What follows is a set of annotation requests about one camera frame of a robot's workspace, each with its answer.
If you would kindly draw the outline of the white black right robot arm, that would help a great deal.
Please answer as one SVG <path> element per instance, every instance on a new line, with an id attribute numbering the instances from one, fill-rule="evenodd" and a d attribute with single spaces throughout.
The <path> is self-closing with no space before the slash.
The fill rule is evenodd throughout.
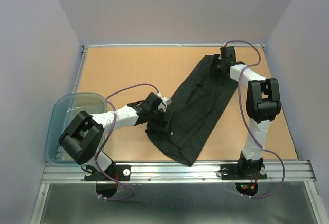
<path id="1" fill-rule="evenodd" d="M 211 73 L 237 81 L 239 106 L 242 114 L 244 112 L 241 87 L 247 89 L 246 112 L 249 123 L 243 118 L 248 130 L 246 143 L 236 164 L 220 165 L 222 179 L 247 180 L 254 176 L 266 179 L 263 164 L 264 144 L 270 125 L 281 111 L 278 80 L 259 75 L 243 62 L 238 62 L 235 48 L 232 46 L 220 48 L 220 56 L 212 61 Z"/>

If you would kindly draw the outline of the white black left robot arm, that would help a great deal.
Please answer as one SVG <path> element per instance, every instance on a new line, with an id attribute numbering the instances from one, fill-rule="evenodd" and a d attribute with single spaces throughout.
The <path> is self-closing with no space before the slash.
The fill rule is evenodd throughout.
<path id="1" fill-rule="evenodd" d="M 167 114 L 171 98 L 150 93 L 146 99 L 106 113 L 79 112 L 62 132 L 58 144 L 78 165 L 95 168 L 104 180 L 114 175 L 114 161 L 103 151 L 108 136 L 115 130 L 149 121 L 160 121 Z"/>

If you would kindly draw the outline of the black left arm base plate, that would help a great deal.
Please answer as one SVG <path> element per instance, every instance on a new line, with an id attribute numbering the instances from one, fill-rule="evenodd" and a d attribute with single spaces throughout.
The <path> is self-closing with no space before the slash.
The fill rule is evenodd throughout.
<path id="1" fill-rule="evenodd" d="M 109 181 L 109 179 L 96 168 L 90 165 L 81 166 L 82 171 L 84 171 L 85 181 Z M 115 164 L 109 167 L 109 169 L 105 170 L 105 173 L 111 178 L 117 181 L 129 181 L 131 175 L 131 166 L 128 164 L 120 165 Z"/>

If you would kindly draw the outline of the black pinstriped long sleeve shirt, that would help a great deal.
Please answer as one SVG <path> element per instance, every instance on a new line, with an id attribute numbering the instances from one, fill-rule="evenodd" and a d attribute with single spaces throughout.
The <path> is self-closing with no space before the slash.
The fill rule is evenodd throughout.
<path id="1" fill-rule="evenodd" d="M 237 89 L 237 81 L 212 69 L 219 55 L 204 56 L 171 97 L 167 107 L 170 122 L 158 131 L 155 122 L 147 124 L 149 140 L 167 157 L 191 166 L 200 155 Z"/>

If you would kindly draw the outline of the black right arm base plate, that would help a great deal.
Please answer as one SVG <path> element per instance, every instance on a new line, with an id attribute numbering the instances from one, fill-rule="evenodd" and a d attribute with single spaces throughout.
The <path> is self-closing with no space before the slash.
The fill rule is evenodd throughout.
<path id="1" fill-rule="evenodd" d="M 267 179 L 265 173 L 265 165 L 260 167 L 251 167 L 241 169 L 237 164 L 221 164 L 220 173 L 223 180 L 251 180 L 257 178 L 258 180 Z"/>

